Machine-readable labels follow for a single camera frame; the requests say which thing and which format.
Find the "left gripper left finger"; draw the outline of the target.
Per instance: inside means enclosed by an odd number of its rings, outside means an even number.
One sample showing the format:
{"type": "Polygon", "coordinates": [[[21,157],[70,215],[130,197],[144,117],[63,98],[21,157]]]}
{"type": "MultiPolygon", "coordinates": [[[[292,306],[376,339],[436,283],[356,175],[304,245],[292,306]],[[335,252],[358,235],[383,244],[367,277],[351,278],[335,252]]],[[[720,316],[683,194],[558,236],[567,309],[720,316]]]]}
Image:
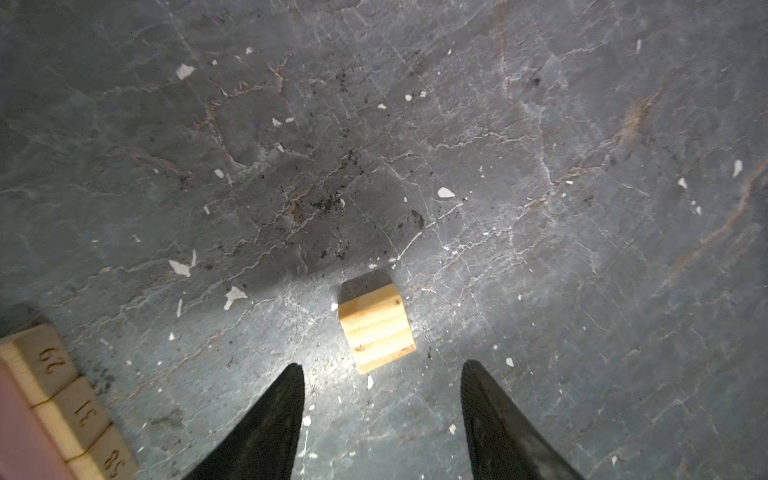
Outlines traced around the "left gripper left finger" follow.
{"type": "Polygon", "coordinates": [[[289,364],[189,479],[289,479],[305,405],[303,368],[289,364]]]}

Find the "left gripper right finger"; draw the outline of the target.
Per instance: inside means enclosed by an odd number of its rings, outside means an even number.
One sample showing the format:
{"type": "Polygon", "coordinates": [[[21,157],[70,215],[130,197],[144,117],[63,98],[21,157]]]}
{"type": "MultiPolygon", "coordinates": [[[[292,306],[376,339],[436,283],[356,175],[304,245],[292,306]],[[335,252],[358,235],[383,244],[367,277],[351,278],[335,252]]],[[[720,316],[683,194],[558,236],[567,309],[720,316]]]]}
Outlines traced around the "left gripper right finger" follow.
{"type": "Polygon", "coordinates": [[[463,364],[460,398],[475,479],[580,479],[477,360],[463,364]]]}

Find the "small grooved wood block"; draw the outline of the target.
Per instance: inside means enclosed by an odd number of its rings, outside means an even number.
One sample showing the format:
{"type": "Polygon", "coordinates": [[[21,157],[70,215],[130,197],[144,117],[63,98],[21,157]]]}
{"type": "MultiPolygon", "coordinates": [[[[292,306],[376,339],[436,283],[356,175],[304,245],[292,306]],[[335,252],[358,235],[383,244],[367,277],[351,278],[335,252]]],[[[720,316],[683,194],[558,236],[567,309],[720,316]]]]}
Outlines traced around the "small grooved wood block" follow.
{"type": "Polygon", "coordinates": [[[416,350],[403,298],[393,283],[340,304],[338,315],[361,375],[416,350]]]}

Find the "pink block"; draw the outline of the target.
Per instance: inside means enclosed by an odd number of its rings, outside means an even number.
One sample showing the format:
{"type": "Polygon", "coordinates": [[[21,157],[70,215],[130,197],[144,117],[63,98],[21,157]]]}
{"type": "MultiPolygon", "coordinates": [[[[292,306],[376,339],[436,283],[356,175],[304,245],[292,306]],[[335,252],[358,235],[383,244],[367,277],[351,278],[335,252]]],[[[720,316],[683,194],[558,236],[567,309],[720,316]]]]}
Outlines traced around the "pink block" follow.
{"type": "Polygon", "coordinates": [[[1,478],[73,479],[5,366],[1,366],[1,478]]]}

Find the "natural wood block long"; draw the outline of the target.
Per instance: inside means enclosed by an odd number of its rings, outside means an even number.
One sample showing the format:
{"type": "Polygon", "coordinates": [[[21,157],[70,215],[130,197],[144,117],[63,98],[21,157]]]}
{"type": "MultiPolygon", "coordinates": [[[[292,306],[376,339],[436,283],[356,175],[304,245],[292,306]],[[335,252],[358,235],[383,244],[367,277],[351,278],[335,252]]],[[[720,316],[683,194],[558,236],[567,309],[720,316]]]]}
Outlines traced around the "natural wood block long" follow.
{"type": "Polygon", "coordinates": [[[50,400],[78,378],[72,359],[50,323],[3,337],[1,364],[30,406],[50,400]]]}

